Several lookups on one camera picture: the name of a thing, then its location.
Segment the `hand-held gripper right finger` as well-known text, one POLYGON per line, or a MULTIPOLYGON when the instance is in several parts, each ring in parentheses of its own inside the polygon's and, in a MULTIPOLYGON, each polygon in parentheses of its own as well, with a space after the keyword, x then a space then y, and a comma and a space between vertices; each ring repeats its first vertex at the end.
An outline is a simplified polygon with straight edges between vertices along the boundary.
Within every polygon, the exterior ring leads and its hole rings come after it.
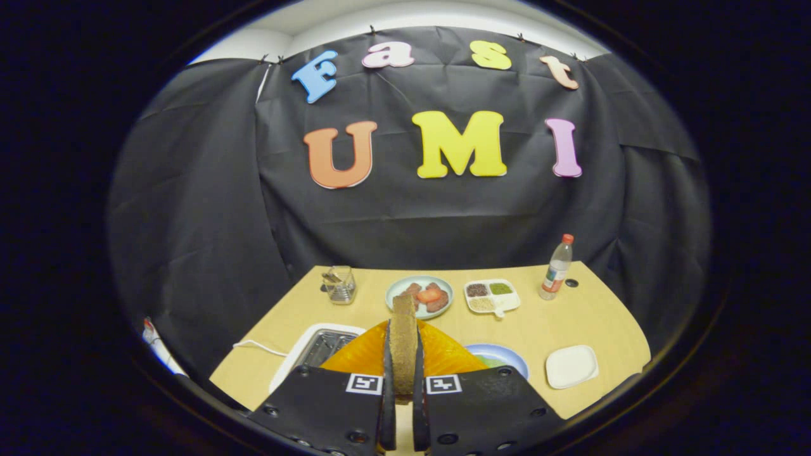
POLYGON ((513 365, 426 375, 427 324, 418 324, 413 445, 426 455, 518 455, 545 445, 564 419, 513 365))

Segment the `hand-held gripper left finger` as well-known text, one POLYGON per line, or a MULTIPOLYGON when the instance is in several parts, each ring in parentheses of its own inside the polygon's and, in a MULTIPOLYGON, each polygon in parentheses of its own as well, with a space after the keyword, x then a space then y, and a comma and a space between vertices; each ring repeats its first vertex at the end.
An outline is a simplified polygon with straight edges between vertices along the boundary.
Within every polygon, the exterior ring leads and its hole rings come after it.
POLYGON ((377 338, 382 375, 322 369, 361 338, 345 324, 313 324, 293 345, 248 418, 302 447, 332 455, 383 455, 396 450, 396 406, 389 331, 377 338))

